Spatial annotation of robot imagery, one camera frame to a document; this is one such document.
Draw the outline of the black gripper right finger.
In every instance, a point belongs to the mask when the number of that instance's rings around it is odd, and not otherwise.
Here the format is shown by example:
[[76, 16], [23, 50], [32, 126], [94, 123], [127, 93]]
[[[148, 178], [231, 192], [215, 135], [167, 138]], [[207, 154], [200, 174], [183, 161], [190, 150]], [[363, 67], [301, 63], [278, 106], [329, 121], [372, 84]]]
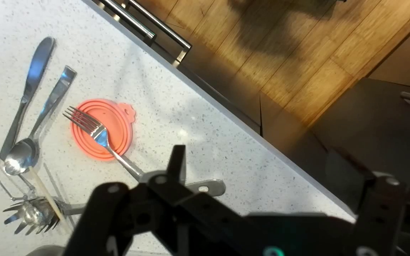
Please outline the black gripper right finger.
[[393, 256], [405, 217], [406, 187], [379, 178], [365, 195], [356, 222], [356, 256]]

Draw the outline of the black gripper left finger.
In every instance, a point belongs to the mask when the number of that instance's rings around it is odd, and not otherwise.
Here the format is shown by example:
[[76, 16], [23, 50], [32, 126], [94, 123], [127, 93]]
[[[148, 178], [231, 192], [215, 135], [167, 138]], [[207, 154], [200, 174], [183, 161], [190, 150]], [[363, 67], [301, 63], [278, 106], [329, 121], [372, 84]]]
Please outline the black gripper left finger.
[[134, 238], [143, 234], [153, 234], [173, 256], [238, 256], [217, 235], [198, 228], [197, 218], [180, 212], [185, 199], [207, 198], [180, 181], [185, 162], [185, 147], [175, 145], [167, 170], [151, 172], [136, 188], [123, 182], [99, 185], [63, 256], [127, 256]]

